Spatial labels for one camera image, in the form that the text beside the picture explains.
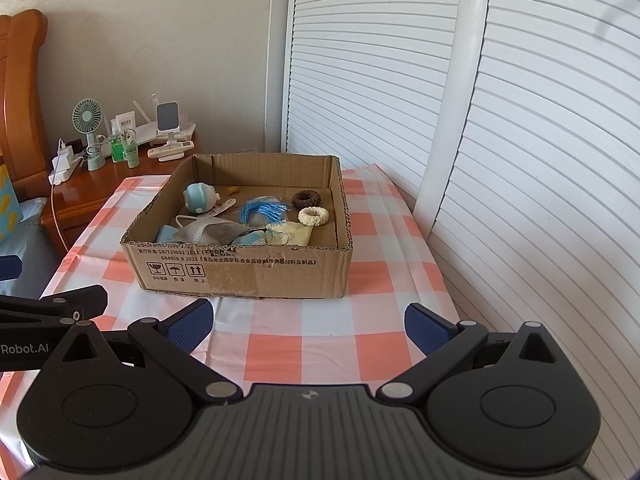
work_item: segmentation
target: white closet door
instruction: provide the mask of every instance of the white closet door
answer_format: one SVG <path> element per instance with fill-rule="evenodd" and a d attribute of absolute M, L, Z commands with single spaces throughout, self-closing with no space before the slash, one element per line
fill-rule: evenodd
<path fill-rule="evenodd" d="M 459 309 L 541 320 L 602 412 L 588 465 L 640 468 L 640 0 L 489 0 L 428 238 Z"/>
<path fill-rule="evenodd" d="M 291 153 L 378 164 L 415 203 L 458 0 L 293 0 L 283 130 Z"/>

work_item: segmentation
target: wooden bed frame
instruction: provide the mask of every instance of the wooden bed frame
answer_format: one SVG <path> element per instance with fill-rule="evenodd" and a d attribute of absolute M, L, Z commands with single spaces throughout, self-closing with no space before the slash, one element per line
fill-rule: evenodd
<path fill-rule="evenodd" d="M 39 10 L 0 15 L 0 153 L 21 202 L 49 196 L 50 153 L 38 97 L 38 51 L 47 34 Z"/>

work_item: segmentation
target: red and white tablecloth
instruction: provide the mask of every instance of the red and white tablecloth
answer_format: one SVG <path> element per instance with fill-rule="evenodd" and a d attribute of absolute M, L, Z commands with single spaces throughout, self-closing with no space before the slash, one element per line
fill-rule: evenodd
<path fill-rule="evenodd" d="M 241 385 L 254 382 L 380 384 L 423 355 L 406 338 L 404 309 L 417 301 L 452 321 L 458 314 L 406 203 L 373 165 L 342 172 L 353 234 L 348 291 L 340 300 L 210 298 L 214 329 L 193 353 Z M 142 290 L 120 238 L 167 176 L 127 178 L 62 261 L 44 295 L 99 283 L 109 294 L 102 330 L 145 316 L 168 317 L 193 301 Z M 0 380 L 0 459 L 6 480 L 30 460 L 15 413 L 36 372 Z"/>

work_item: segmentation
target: nightstand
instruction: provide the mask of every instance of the nightstand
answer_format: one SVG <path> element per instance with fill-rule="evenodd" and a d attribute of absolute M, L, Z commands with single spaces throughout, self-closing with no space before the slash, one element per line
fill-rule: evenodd
<path fill-rule="evenodd" d="M 195 149 L 185 153 L 185 157 L 193 153 L 200 153 L 197 134 L 193 134 L 191 140 L 195 144 Z M 131 169 L 127 166 L 126 161 L 113 162 L 111 158 L 107 158 L 106 164 L 95 171 L 87 170 L 86 163 L 84 163 L 74 171 L 69 180 L 53 189 L 56 218 L 67 247 L 71 247 L 78 240 L 82 231 L 125 178 L 150 174 L 171 174 L 185 160 L 183 157 L 159 162 L 156 158 L 146 156 L 148 149 L 148 144 L 139 148 L 140 165 L 137 168 Z M 60 255 L 64 256 L 66 251 L 53 221 L 50 201 L 42 211 L 40 223 L 46 227 Z"/>

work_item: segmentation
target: cardboard box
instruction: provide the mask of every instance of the cardboard box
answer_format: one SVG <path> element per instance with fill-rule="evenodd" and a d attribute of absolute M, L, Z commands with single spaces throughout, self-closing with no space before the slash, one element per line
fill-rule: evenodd
<path fill-rule="evenodd" d="M 216 187 L 221 200 L 236 206 L 220 218 L 238 221 L 249 198 L 273 195 L 290 202 L 300 190 L 313 189 L 329 211 L 327 224 L 314 227 L 309 247 L 200 246 L 156 244 L 164 224 L 188 212 L 183 190 L 193 182 Z M 226 188 L 239 186 L 228 197 Z M 298 212 L 288 212 L 298 221 Z M 341 298 L 346 289 L 353 243 L 349 212 L 335 156 L 283 153 L 191 155 L 178 166 L 121 240 L 140 286 L 188 296 L 246 298 Z"/>

